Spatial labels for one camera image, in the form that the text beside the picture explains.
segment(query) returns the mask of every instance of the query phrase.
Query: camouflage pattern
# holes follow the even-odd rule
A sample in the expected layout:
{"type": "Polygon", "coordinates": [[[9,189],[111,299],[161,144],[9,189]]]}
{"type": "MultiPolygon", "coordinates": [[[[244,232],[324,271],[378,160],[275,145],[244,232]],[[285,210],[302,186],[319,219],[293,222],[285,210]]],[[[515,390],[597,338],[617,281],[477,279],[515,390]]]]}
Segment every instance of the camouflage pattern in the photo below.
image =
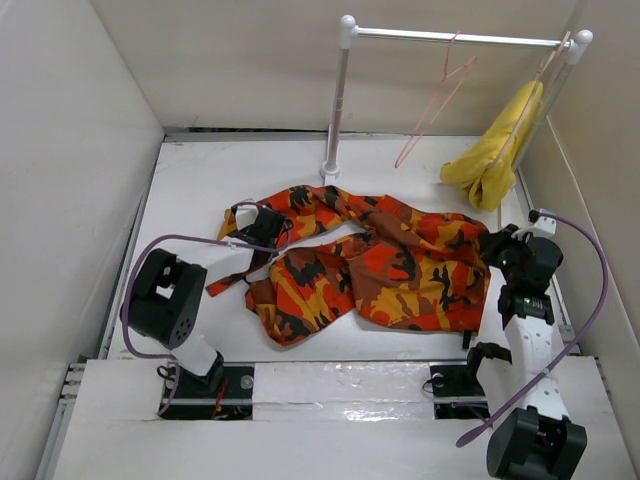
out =
{"type": "MultiPolygon", "coordinates": [[[[304,340],[353,308],[389,328],[479,329],[490,280],[478,252],[478,235],[487,230],[480,222],[332,186],[292,187],[260,203],[293,225],[278,246],[350,220],[365,229],[326,245],[290,249],[272,264],[269,278],[250,284],[247,308],[279,344],[304,340]]],[[[219,238],[235,230],[228,210],[219,238]]],[[[219,294],[246,273],[210,285],[209,293],[219,294]]]]}

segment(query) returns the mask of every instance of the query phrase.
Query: vertical pole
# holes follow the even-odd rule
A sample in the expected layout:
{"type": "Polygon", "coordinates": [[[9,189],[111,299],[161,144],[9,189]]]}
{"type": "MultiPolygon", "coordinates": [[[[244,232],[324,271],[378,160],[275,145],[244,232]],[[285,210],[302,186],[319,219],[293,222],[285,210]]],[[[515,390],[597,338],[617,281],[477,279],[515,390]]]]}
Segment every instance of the vertical pole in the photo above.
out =
{"type": "Polygon", "coordinates": [[[569,78],[569,75],[573,71],[573,67],[575,67],[575,65],[578,63],[580,57],[582,57],[582,54],[587,49],[587,45],[589,45],[592,40],[593,33],[591,33],[589,30],[581,30],[576,34],[575,39],[571,41],[571,47],[569,48],[569,51],[567,53],[566,61],[564,65],[562,65],[560,71],[558,72],[558,75],[556,76],[555,82],[551,86],[553,90],[549,93],[547,99],[542,103],[542,105],[535,113],[534,124],[529,129],[527,137],[522,143],[522,146],[518,150],[516,158],[513,161],[514,171],[516,171],[520,166],[520,163],[522,163],[522,159],[527,152],[527,149],[529,148],[529,145],[531,144],[536,131],[549,115],[549,111],[557,100],[562,87],[564,87],[564,84],[569,78]]]}
{"type": "Polygon", "coordinates": [[[344,101],[344,85],[347,81],[347,64],[349,62],[349,48],[351,40],[356,36],[356,20],[351,15],[345,15],[340,21],[342,31],[340,33],[340,64],[338,67],[338,80],[336,93],[333,99],[333,113],[327,138],[327,157],[320,168],[320,174],[325,179],[325,185],[333,183],[340,174],[337,163],[338,138],[340,136],[340,120],[342,119],[342,103],[344,101]]]}

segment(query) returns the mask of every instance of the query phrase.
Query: pink wire hanger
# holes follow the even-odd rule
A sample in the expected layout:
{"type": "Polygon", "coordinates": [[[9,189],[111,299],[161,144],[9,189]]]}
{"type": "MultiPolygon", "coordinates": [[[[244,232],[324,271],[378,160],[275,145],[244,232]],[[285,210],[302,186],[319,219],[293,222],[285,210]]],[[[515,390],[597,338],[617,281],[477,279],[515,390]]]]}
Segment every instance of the pink wire hanger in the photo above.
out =
{"type": "Polygon", "coordinates": [[[456,95],[458,90],[460,90],[460,87],[462,86],[462,84],[466,80],[466,78],[469,75],[469,73],[473,70],[473,67],[475,67],[476,62],[478,61],[478,57],[474,55],[469,60],[467,60],[466,63],[464,63],[463,65],[460,65],[453,72],[449,73],[449,71],[448,71],[449,70],[449,55],[451,53],[451,46],[453,45],[453,42],[455,41],[456,37],[459,34],[460,34],[460,32],[456,32],[453,35],[453,37],[451,37],[451,40],[449,41],[449,46],[447,47],[447,55],[446,55],[445,60],[444,60],[444,72],[442,74],[442,80],[440,80],[440,83],[438,84],[438,89],[433,93],[433,95],[431,96],[431,99],[429,100],[429,103],[427,104],[427,106],[423,110],[422,116],[420,117],[420,120],[418,120],[418,123],[416,124],[415,128],[413,129],[413,132],[411,133],[409,139],[407,140],[407,143],[405,143],[404,147],[400,151],[400,154],[398,155],[398,158],[396,159],[396,162],[395,162],[395,168],[398,168],[400,165],[402,165],[402,162],[405,161],[405,159],[409,156],[409,154],[415,148],[415,146],[418,144],[418,142],[420,142],[422,137],[424,137],[429,132],[429,130],[431,130],[431,127],[433,126],[435,121],[438,119],[440,114],[444,111],[444,109],[447,107],[449,102],[456,95]],[[460,79],[458,84],[451,91],[451,93],[449,93],[449,96],[445,99],[445,101],[442,103],[442,105],[440,106],[438,111],[435,113],[435,115],[431,118],[431,120],[429,120],[429,123],[427,124],[425,129],[420,131],[420,127],[422,127],[422,124],[425,121],[425,119],[426,119],[427,115],[429,114],[429,112],[431,111],[431,108],[435,104],[437,98],[440,96],[440,90],[442,90],[444,84],[447,82],[447,80],[449,80],[451,77],[455,76],[456,74],[458,74],[460,72],[463,72],[464,75],[462,76],[462,78],[460,79]]]}

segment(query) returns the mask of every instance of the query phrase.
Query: yellow garment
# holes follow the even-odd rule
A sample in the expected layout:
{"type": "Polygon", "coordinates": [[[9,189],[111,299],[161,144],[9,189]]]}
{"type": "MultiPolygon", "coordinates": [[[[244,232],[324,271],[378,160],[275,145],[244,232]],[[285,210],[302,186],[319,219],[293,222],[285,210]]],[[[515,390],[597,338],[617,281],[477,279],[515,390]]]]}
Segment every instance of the yellow garment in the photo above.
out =
{"type": "Polygon", "coordinates": [[[515,184],[512,164],[531,127],[533,113],[542,96],[542,84],[538,85],[535,88],[536,82],[532,81],[522,87],[473,147],[456,160],[442,166],[440,180],[449,184],[459,183],[473,206],[495,210],[515,184]],[[529,102],[534,89],[535,94],[529,102]],[[495,165],[488,168],[505,146],[520,116],[522,120],[514,139],[506,146],[495,165]]]}

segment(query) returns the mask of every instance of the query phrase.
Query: horizontal rod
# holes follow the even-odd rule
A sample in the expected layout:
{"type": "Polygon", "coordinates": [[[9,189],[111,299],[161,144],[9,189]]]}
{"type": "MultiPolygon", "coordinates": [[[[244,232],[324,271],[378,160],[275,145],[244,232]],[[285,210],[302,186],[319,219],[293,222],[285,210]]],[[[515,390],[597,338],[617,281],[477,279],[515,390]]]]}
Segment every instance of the horizontal rod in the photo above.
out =
{"type": "MultiPolygon", "coordinates": [[[[487,45],[497,47],[527,47],[543,50],[555,50],[560,46],[560,40],[541,40],[537,38],[495,37],[491,35],[469,35],[460,33],[414,32],[410,30],[388,30],[386,28],[355,27],[355,34],[364,38],[392,38],[395,40],[417,40],[420,42],[449,43],[455,37],[456,44],[487,45]]],[[[568,50],[571,41],[564,44],[563,50],[568,50]]]]}

